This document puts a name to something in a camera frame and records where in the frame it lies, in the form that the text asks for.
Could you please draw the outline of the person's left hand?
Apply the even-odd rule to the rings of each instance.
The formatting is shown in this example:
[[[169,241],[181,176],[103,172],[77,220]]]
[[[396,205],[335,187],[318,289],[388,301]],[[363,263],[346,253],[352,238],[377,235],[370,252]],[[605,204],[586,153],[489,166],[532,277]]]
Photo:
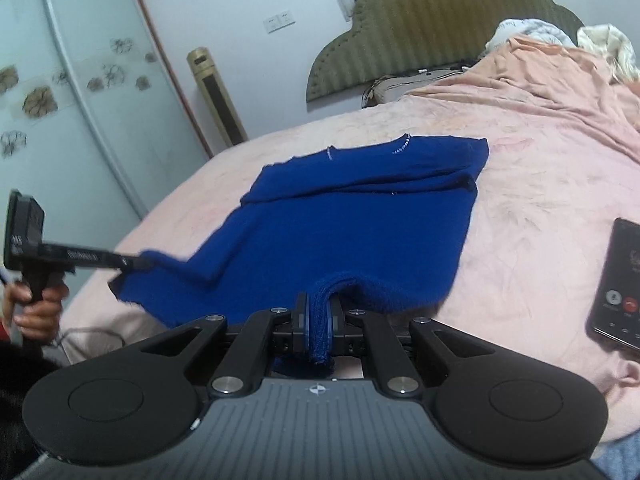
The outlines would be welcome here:
[[[9,333],[15,327],[25,338],[50,344],[58,336],[63,300],[70,291],[61,275],[52,275],[42,299],[33,302],[32,291],[21,282],[3,289],[1,321]]]

